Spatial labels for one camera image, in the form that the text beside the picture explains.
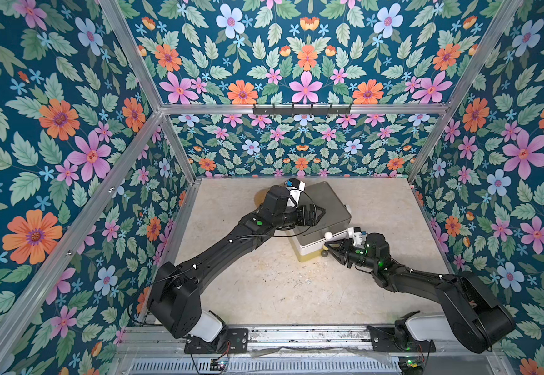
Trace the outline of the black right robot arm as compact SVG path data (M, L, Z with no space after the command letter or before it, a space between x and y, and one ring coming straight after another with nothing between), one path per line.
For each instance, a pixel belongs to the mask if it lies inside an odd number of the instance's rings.
M353 235L329 241L323 251L341 265L371 275L386 291L439 304L452 336L473 353L491 349L516 328L511 313L476 274L414 270L392 258L390 245L382 234L367 234L364 241Z

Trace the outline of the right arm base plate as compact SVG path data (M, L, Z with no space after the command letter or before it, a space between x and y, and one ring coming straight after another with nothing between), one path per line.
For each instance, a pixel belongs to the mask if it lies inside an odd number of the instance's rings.
M416 317L420 311L415 311L395 320L392 326L380 327L368 325L370 340L375 352L382 353L434 353L436 346L433 341L418 341L408 331L406 320Z

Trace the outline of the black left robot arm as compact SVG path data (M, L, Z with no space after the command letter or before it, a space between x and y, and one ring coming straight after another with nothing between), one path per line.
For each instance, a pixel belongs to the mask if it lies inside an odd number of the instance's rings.
M145 302L148 312L174 338L193 337L214 346L226 342L226 323L202 308L201 294L228 267L274 238L278 231L296 227L309 230L320 223L326 209L313 198L301 203L303 195L308 195L305 185L297 179L274 185L255 210L207 250L178 265L164 263Z

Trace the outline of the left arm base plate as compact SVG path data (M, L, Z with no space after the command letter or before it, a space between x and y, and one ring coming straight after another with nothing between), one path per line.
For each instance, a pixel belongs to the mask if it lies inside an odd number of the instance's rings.
M189 335L184 354L242 354L247 352L248 339L249 330L246 328L224 327L211 342Z

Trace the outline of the grey three-drawer cabinet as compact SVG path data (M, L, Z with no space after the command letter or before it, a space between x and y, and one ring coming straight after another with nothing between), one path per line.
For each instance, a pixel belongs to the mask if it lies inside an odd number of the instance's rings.
M317 205L326 209L326 214L320 223L340 223L348 221L351 223L352 215L350 209L338 197L334 189L327 182L319 182L312 185L306 185L299 201L300 206ZM307 228L295 227L287 235L295 251L295 240L298 234L304 234Z

